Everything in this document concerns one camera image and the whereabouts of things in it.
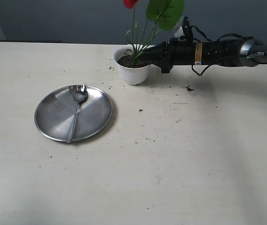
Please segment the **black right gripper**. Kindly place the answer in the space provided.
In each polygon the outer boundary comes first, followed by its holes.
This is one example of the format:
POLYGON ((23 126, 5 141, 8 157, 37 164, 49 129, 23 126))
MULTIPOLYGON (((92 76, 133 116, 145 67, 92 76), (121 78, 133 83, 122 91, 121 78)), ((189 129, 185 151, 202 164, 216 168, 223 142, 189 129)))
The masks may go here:
POLYGON ((161 73, 169 73, 172 65, 171 42, 162 42, 158 45, 148 47, 141 53, 141 61, 155 65, 161 69, 161 73))

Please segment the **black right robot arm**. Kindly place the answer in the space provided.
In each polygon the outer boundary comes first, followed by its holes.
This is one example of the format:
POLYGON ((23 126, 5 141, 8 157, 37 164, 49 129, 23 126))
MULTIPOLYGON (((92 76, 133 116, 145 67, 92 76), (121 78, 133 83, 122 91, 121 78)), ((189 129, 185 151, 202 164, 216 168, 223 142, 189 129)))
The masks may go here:
POLYGON ((212 42, 172 38, 145 49, 140 61, 159 67, 162 73, 169 73, 173 66, 255 67, 267 65, 267 44, 252 37, 212 42))

